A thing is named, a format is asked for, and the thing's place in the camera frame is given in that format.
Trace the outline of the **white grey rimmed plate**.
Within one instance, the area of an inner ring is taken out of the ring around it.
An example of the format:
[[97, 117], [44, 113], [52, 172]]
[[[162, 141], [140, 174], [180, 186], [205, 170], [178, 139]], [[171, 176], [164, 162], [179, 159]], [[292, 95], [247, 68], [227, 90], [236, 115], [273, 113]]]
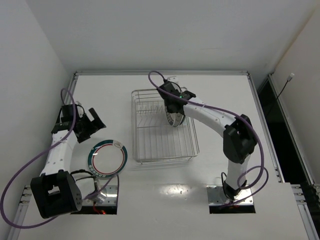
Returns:
[[174, 121], [173, 121], [173, 127], [178, 127], [181, 124], [183, 124], [186, 116], [180, 113], [175, 113], [174, 114]]

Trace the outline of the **green red rimmed plate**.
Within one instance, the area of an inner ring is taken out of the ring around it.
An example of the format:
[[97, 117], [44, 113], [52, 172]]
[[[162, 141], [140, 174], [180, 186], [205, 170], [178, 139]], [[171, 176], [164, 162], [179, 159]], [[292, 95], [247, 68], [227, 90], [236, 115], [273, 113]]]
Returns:
[[166, 112], [167, 121], [170, 126], [175, 127], [176, 126], [176, 114], [175, 113], [169, 113]]
[[89, 152], [88, 169], [99, 178], [119, 174], [128, 161], [126, 147], [119, 141], [108, 139], [97, 143]]

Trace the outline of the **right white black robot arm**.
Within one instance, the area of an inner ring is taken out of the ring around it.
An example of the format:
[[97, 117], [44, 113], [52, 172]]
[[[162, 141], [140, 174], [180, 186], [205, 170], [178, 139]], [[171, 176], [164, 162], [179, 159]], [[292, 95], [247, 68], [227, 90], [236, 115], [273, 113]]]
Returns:
[[194, 93], [188, 90], [180, 92], [171, 81], [162, 84], [158, 93], [168, 113], [193, 118], [222, 137], [223, 153], [228, 159], [227, 175], [222, 186], [226, 197], [233, 201], [247, 184], [243, 174], [257, 145], [252, 131], [230, 113], [206, 108]]

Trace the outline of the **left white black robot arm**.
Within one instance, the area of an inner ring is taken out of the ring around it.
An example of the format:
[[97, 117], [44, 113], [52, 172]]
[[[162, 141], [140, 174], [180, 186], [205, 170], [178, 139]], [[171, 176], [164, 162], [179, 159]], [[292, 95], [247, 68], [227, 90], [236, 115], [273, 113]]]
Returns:
[[93, 173], [80, 169], [71, 171], [74, 148], [106, 126], [94, 108], [79, 113], [78, 105], [63, 105], [51, 131], [52, 149], [40, 176], [31, 180], [30, 187], [40, 216], [49, 219], [79, 212], [83, 200], [98, 190]]

